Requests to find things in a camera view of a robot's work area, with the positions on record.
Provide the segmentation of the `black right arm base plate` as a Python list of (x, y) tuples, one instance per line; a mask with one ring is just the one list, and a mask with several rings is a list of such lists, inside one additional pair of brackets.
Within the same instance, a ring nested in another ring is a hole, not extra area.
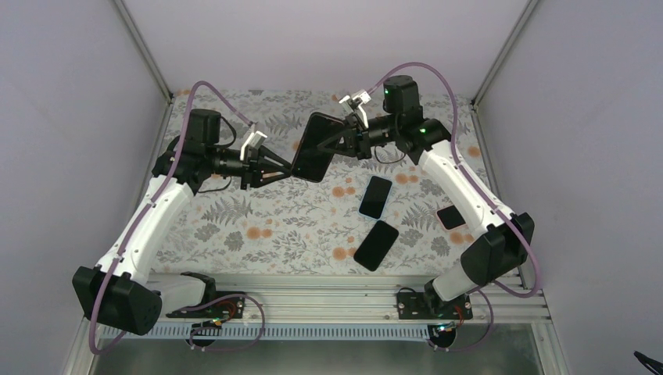
[(396, 309), (400, 320), (472, 320), (468, 295), (444, 302), (433, 293), (404, 287), (396, 292)]

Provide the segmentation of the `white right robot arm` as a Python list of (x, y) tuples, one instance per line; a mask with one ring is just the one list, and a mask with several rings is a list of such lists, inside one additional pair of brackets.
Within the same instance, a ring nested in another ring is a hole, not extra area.
[(383, 81), (385, 116), (370, 119), (363, 106), (371, 100), (362, 90), (343, 97), (342, 129), (318, 144), (321, 151), (366, 159), (374, 146), (390, 142), (420, 166), (450, 198), (468, 225), (473, 243), (451, 269), (425, 285), (427, 314), (442, 318), (453, 300), (494, 282), (529, 257), (534, 223), (502, 203), (457, 151), (454, 136), (439, 120), (427, 118), (418, 85), (407, 75)]

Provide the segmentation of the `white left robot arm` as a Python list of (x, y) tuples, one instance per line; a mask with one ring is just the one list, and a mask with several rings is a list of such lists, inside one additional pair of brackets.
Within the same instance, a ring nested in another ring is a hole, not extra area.
[(188, 114), (185, 130), (156, 160), (141, 206), (115, 244), (95, 266), (81, 266), (73, 275), (73, 288), (91, 322), (144, 335), (166, 314), (190, 308), (208, 316), (216, 309), (211, 277), (184, 272), (169, 281), (149, 281), (168, 231), (211, 176), (237, 177), (246, 190), (285, 179), (292, 169), (263, 145), (266, 136), (259, 131), (250, 130), (241, 149), (220, 144), (225, 120), (210, 109)]

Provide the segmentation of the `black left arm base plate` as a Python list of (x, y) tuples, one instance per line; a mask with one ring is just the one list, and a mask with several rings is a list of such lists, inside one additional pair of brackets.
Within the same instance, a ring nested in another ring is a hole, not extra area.
[(167, 312), (171, 319), (233, 320), (241, 319), (246, 304), (246, 294), (240, 291), (216, 291), (211, 297), (204, 297), (195, 306), (179, 308)]

